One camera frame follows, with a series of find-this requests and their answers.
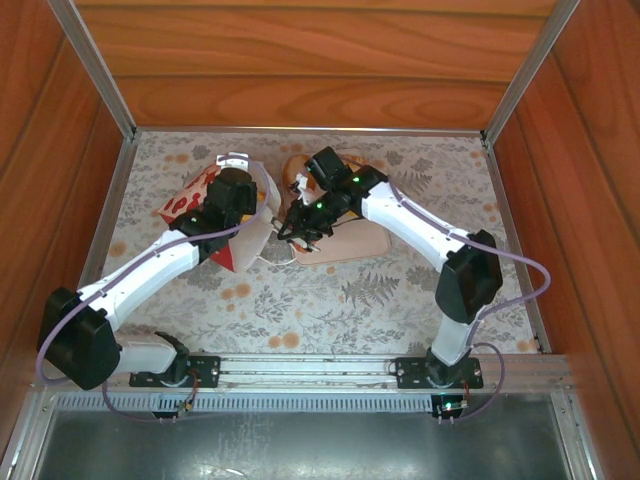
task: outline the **wooden enclosure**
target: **wooden enclosure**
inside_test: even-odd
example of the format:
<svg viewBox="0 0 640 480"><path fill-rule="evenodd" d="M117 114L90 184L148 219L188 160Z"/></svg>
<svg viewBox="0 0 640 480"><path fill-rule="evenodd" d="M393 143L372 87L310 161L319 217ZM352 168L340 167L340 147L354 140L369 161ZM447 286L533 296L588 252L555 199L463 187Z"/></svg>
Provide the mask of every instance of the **wooden enclosure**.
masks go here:
<svg viewBox="0 0 640 480"><path fill-rule="evenodd" d="M139 125L475 130L555 4L77 3Z"/></svg>
<svg viewBox="0 0 640 480"><path fill-rule="evenodd" d="M42 308L75 288L122 134L44 0L0 4L0 447L33 381Z"/></svg>
<svg viewBox="0 0 640 480"><path fill-rule="evenodd" d="M538 302L551 346L569 355L607 478L621 479L640 470L636 8L583 0L495 146L523 249L554 277Z"/></svg>

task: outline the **wood grain panel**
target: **wood grain panel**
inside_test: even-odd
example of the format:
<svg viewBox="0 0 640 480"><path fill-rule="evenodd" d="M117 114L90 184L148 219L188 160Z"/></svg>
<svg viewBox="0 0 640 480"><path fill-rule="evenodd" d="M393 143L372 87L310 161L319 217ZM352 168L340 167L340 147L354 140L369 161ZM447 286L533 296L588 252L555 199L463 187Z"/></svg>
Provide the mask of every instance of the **wood grain panel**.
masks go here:
<svg viewBox="0 0 640 480"><path fill-rule="evenodd" d="M640 22L628 2L584 0L554 48L622 209L640 238Z"/></svg>
<svg viewBox="0 0 640 480"><path fill-rule="evenodd" d="M508 83L544 21L470 15L91 8L116 76L331 75Z"/></svg>
<svg viewBox="0 0 640 480"><path fill-rule="evenodd" d="M625 479L640 468L639 31L628 0L583 0L495 147L523 248L554 273L552 348L607 478Z"/></svg>
<svg viewBox="0 0 640 480"><path fill-rule="evenodd" d="M0 236L0 308L11 315L0 322L0 359L45 258L99 101L73 48L65 42L0 179L0 230L10 232Z"/></svg>
<svg viewBox="0 0 640 480"><path fill-rule="evenodd" d="M554 0L76 0L93 6L209 6L209 7L296 7L310 9L346 8L364 10L409 10L418 12L480 13L546 17Z"/></svg>
<svg viewBox="0 0 640 480"><path fill-rule="evenodd" d="M49 244L46 258L33 282L20 328L12 337L9 355L0 367L0 445L6 444L24 393L33 380L35 344L45 301L60 286L76 288L109 188L122 135L104 105L97 112L88 138L84 154L73 159L76 180L68 189L56 230L51 237L42 239ZM65 160L52 151L58 161Z"/></svg>
<svg viewBox="0 0 640 480"><path fill-rule="evenodd" d="M599 458L610 478L634 478L640 458L633 448L626 418L613 407L619 400L594 343L588 312L549 213L553 205L540 185L517 114L505 125L495 153L522 249L546 265L553 277L551 287L538 300L549 340L554 351L568 355L581 406L590 413L590 430L606 432L607 441L598 443ZM534 285L540 285L542 278L537 270L530 273Z"/></svg>
<svg viewBox="0 0 640 480"><path fill-rule="evenodd" d="M505 86L319 78L120 78L138 124L479 129Z"/></svg>
<svg viewBox="0 0 640 480"><path fill-rule="evenodd" d="M61 40L46 1L0 3L0 177Z"/></svg>

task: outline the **black mounting bracket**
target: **black mounting bracket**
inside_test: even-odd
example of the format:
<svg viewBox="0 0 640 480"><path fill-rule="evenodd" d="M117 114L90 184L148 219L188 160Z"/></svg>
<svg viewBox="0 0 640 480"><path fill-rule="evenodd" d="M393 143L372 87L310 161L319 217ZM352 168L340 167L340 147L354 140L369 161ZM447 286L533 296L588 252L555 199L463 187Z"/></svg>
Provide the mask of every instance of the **black mounting bracket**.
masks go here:
<svg viewBox="0 0 640 480"><path fill-rule="evenodd" d="M457 375L448 385L438 385L431 378L432 365L427 357L399 357L394 360L398 388L401 390L416 390L424 388L465 388L470 389L484 386L480 361L477 358L466 357L456 365Z"/></svg>
<svg viewBox="0 0 640 480"><path fill-rule="evenodd" d="M187 370L196 373L198 377L198 388L217 388L218 380L220 380L220 357L211 355L189 355ZM159 375L148 372L132 373L129 377L129 386L137 388L191 388L193 387L193 382L193 376L190 374L187 374L184 379L176 385L163 382Z"/></svg>

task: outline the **floral pattern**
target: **floral pattern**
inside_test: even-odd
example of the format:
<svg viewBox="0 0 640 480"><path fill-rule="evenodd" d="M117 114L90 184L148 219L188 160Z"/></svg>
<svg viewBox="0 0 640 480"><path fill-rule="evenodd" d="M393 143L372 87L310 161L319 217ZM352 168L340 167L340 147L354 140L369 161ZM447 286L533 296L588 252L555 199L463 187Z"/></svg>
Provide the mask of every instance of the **floral pattern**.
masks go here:
<svg viewBox="0 0 640 480"><path fill-rule="evenodd" d="M156 210L215 156L249 153L276 183L286 160L332 146L355 149L391 175L398 187L436 215L469 231L484 228L505 248L506 234L476 138L254 133L142 134L104 273L147 248L166 228ZM214 262L174 279L141 305L122 333L164 330L190 349L216 353L390 353L422 355L441 312L437 273L391 235L391 251L374 258L312 267L272 266L257 260L241 273ZM272 237L262 252L271 262L291 259ZM511 262L501 261L504 286L496 301L520 295ZM525 308L487 318L477 340L503 352L533 351Z"/></svg>

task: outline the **floral tablecloth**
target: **floral tablecloth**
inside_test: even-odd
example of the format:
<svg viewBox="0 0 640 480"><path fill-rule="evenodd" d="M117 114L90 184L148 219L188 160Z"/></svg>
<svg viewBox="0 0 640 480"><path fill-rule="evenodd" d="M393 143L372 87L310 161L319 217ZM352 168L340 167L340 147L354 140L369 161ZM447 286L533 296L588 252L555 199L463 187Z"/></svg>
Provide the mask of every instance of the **floral tablecloth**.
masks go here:
<svg viewBox="0 0 640 480"><path fill-rule="evenodd" d="M156 210L198 171L228 151L247 152L279 182L291 155L325 146L358 149L392 175L412 199L449 222L484 228L506 247L506 234L479 139L255 133L145 132L132 167L104 273L145 249L166 228ZM245 273L213 262L176 278L147 300L122 333L164 330L190 349L216 353L423 354L441 313L437 274L391 235L381 257L304 267L261 261ZM291 258L272 237L262 255ZM502 261L497 301L520 295L512 263ZM503 352L534 352L523 306L487 319L476 339Z"/></svg>

